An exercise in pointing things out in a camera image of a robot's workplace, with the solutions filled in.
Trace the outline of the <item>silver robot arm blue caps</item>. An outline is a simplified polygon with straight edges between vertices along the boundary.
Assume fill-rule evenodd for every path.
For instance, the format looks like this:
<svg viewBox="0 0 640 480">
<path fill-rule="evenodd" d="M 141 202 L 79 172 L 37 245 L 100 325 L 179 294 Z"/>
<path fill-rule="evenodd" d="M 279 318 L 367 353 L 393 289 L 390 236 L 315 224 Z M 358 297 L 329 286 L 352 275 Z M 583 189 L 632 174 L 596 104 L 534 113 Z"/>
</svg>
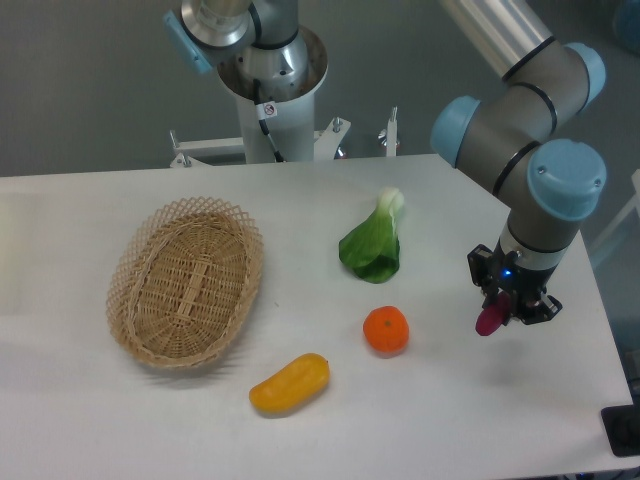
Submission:
<svg viewBox="0 0 640 480">
<path fill-rule="evenodd" d="M 563 45 L 523 1 L 447 1 L 444 9 L 506 85 L 483 103 L 464 96 L 436 119 L 432 148 L 508 206 L 494 248 L 468 255 L 484 294 L 476 330 L 509 321 L 531 325 L 561 310 L 547 282 L 595 209 L 606 181 L 600 155 L 555 137 L 602 90 L 600 56 Z M 215 72 L 234 95 L 250 163 L 332 159 L 347 126 L 316 134 L 314 93 L 327 60 L 298 20 L 294 1 L 184 1 L 165 14 L 167 35 L 201 74 Z"/>
</svg>

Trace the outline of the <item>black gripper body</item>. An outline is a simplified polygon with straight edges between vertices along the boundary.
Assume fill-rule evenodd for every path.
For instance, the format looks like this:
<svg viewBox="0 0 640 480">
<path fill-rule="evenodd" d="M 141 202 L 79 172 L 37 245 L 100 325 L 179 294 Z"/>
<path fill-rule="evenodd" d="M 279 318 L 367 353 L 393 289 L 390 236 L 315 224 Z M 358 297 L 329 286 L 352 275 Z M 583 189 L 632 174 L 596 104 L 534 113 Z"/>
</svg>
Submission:
<svg viewBox="0 0 640 480">
<path fill-rule="evenodd" d="M 548 322 L 562 310 L 562 303 L 547 294 L 546 283 L 555 268 L 531 270 L 518 264 L 522 258 L 517 251 L 504 253 L 500 246 L 492 251 L 479 244 L 467 255 L 471 280 L 482 294 L 498 290 L 498 299 L 502 294 L 517 295 L 518 321 L 524 325 Z"/>
</svg>

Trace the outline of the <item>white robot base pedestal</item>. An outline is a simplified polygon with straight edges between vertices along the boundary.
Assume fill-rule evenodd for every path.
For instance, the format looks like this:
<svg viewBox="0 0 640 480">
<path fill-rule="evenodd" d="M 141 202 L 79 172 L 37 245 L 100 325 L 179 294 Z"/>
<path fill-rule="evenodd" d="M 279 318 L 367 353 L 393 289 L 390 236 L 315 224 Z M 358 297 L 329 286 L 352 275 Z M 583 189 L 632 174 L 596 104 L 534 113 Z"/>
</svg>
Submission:
<svg viewBox="0 0 640 480">
<path fill-rule="evenodd" d="M 249 46 L 217 67 L 235 100 L 248 164 L 313 159 L 315 94 L 327 71 L 324 44 L 304 26 L 285 46 Z"/>
</svg>

